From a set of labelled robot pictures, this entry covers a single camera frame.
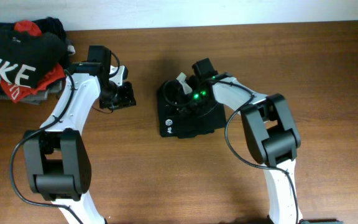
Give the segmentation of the black Sydrogen t-shirt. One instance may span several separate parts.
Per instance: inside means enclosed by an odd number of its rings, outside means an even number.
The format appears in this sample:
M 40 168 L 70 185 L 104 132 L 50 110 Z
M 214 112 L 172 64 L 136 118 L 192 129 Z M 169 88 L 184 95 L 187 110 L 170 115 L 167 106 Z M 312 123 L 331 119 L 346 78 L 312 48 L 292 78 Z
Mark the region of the black Sydrogen t-shirt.
M 193 138 L 198 135 L 213 133 L 216 129 L 225 127 L 226 115 L 224 106 L 217 105 L 205 116 L 180 115 L 169 105 L 169 81 L 166 81 L 157 91 L 157 112 L 159 134 L 163 138 L 177 137 L 179 139 Z

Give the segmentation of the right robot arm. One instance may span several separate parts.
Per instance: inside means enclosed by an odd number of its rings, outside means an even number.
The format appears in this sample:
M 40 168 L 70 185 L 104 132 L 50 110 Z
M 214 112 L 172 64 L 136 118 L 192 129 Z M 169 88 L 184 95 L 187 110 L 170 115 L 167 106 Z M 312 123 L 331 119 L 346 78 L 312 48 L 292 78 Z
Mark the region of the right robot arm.
M 301 137 L 279 93 L 265 95 L 245 85 L 231 73 L 219 73 L 208 58 L 165 81 L 157 92 L 160 135 L 193 138 L 223 128 L 229 150 L 243 163 L 264 173 L 269 197 L 269 223 L 301 223 L 295 166 Z M 252 161 L 243 158 L 229 140 L 229 125 L 241 116 L 246 147 Z

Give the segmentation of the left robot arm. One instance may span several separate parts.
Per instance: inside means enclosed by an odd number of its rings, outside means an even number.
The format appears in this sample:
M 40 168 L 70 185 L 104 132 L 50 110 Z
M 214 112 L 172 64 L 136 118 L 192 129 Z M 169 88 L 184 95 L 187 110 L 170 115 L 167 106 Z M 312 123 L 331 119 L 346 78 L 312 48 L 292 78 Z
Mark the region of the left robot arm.
M 58 208 L 68 223 L 106 223 L 91 198 L 91 163 L 82 132 L 94 102 L 100 111 L 134 106 L 125 65 L 111 64 L 116 55 L 103 45 L 89 47 L 84 62 L 68 70 L 63 93 L 38 130 L 28 130 L 24 150 L 29 187 L 45 200 L 40 207 Z

